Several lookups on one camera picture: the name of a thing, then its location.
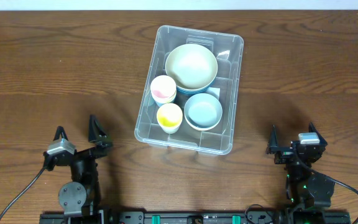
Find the light grey bowl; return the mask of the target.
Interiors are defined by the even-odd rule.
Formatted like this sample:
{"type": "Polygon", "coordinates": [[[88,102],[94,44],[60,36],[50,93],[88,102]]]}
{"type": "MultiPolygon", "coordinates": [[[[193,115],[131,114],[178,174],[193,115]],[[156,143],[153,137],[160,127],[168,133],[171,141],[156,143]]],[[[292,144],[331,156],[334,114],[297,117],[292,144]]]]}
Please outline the light grey bowl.
{"type": "Polygon", "coordinates": [[[184,116],[187,123],[195,126],[212,126],[220,122],[223,108],[213,95],[198,93],[186,101],[184,116]]]}

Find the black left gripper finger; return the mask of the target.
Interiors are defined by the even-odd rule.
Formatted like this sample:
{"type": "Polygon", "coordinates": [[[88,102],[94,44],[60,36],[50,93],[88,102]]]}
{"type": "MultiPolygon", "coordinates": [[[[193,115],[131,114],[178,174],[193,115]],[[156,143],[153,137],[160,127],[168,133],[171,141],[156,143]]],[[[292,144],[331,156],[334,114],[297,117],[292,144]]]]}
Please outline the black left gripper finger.
{"type": "Polygon", "coordinates": [[[53,141],[68,140],[68,136],[63,126],[58,126],[53,141]]]}
{"type": "Polygon", "coordinates": [[[107,132],[100,125],[97,117],[93,114],[89,116],[88,141],[98,147],[112,147],[113,143],[107,132]]]}

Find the cream beige bowl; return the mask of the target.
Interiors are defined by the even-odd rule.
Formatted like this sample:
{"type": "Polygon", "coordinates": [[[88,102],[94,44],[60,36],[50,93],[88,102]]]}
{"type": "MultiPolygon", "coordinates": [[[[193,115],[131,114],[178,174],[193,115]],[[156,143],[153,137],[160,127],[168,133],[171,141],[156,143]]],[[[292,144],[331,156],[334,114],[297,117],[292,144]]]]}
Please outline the cream beige bowl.
{"type": "Polygon", "coordinates": [[[169,53],[165,73],[179,87],[200,89],[216,78],[218,61],[212,51],[202,45],[183,44],[169,53]]]}

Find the yellow cup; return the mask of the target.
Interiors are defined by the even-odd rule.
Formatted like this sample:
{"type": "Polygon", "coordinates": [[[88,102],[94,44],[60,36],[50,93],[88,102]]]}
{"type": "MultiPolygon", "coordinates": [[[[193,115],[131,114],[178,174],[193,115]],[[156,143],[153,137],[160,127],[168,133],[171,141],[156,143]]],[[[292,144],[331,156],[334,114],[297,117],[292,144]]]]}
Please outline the yellow cup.
{"type": "Polygon", "coordinates": [[[168,97],[168,98],[160,98],[160,97],[157,97],[157,96],[155,96],[154,94],[152,94],[152,98],[153,98],[154,100],[157,100],[157,101],[166,101],[167,103],[173,103],[174,100],[175,100],[175,98],[176,98],[176,95],[177,95],[177,94],[174,94],[174,95],[172,95],[172,96],[170,96],[170,97],[168,97]]]}
{"type": "Polygon", "coordinates": [[[181,125],[182,121],[183,112],[174,103],[164,104],[157,111],[157,122],[165,128],[175,128],[181,125]]]}

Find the cream white cup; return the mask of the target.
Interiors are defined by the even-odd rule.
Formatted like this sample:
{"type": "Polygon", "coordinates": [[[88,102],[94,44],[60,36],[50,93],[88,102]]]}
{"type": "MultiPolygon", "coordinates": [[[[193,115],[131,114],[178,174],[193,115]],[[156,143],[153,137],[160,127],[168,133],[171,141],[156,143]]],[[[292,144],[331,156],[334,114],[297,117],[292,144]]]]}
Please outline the cream white cup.
{"type": "Polygon", "coordinates": [[[175,125],[175,126],[164,126],[162,124],[160,124],[160,127],[162,128],[162,130],[167,133],[167,134],[174,134],[179,130],[180,127],[180,123],[175,125]]]}

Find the white bowl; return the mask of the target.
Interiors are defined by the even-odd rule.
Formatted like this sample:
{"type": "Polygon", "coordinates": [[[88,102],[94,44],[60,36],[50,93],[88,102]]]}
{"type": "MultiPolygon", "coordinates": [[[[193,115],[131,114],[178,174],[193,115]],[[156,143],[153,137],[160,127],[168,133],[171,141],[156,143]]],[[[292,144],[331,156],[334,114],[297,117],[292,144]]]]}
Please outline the white bowl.
{"type": "Polygon", "coordinates": [[[208,131],[210,129],[215,128],[218,125],[218,123],[215,125],[212,125],[212,126],[195,126],[194,124],[191,124],[191,123],[188,123],[188,124],[190,125],[190,127],[192,127],[193,129],[195,129],[197,131],[208,131]]]}

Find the pink cup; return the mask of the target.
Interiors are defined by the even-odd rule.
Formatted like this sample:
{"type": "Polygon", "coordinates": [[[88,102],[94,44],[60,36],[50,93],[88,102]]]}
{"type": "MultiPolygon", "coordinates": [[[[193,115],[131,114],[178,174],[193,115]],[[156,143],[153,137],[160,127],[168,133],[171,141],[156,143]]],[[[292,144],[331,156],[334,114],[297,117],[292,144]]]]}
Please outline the pink cup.
{"type": "Polygon", "coordinates": [[[173,96],[177,90],[177,85],[172,77],[160,75],[152,80],[150,90],[153,96],[165,99],[173,96]]]}

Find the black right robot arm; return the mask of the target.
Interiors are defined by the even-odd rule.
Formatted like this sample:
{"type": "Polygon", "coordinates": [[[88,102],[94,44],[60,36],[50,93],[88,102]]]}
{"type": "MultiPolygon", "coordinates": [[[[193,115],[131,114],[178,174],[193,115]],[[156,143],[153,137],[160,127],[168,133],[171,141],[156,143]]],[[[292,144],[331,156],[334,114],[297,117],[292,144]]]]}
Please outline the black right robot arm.
{"type": "Polygon", "coordinates": [[[307,133],[300,133],[298,140],[289,146],[278,145],[276,128],[272,128],[266,153],[274,155],[274,163],[285,165],[286,195],[291,201],[286,208],[288,216],[297,211],[331,206],[335,183],[311,168],[312,163],[322,157],[327,145],[313,123],[309,124],[307,133]]]}

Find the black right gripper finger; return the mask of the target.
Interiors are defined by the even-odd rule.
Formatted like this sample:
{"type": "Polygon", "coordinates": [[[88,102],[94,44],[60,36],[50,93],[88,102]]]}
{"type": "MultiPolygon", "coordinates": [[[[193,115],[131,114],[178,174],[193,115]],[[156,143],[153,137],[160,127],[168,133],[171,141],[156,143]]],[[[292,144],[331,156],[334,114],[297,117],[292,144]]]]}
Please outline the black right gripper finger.
{"type": "Polygon", "coordinates": [[[328,143],[327,141],[325,140],[325,138],[322,137],[322,135],[320,135],[320,133],[317,131],[317,129],[315,128],[314,124],[312,122],[309,123],[308,125],[308,131],[310,133],[316,133],[318,139],[319,139],[319,144],[320,145],[324,145],[324,146],[327,146],[328,143]]]}
{"type": "Polygon", "coordinates": [[[275,154],[277,151],[279,151],[279,146],[277,142],[277,132],[276,132],[275,125],[273,125],[266,148],[266,154],[275,154]]]}

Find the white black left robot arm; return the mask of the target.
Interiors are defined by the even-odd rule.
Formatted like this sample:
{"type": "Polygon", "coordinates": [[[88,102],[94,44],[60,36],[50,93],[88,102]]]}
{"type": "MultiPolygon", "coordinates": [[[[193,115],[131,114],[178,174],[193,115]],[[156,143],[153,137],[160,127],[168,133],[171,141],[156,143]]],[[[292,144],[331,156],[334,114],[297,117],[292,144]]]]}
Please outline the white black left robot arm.
{"type": "Polygon", "coordinates": [[[107,156],[113,143],[93,114],[89,116],[88,141],[94,146],[77,151],[64,128],[59,126],[44,152],[46,170],[52,171],[56,166],[68,166],[71,170],[71,182],[58,193],[65,217],[94,215],[101,200],[96,159],[107,156]]]}

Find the light blue cup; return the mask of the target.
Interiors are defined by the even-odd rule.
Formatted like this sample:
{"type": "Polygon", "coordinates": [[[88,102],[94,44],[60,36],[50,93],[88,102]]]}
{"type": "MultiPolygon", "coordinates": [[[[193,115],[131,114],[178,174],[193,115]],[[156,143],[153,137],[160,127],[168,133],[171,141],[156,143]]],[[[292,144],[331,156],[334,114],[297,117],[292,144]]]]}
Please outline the light blue cup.
{"type": "Polygon", "coordinates": [[[162,105],[167,103],[166,101],[157,101],[157,100],[154,100],[154,102],[158,107],[161,107],[162,105]]]}

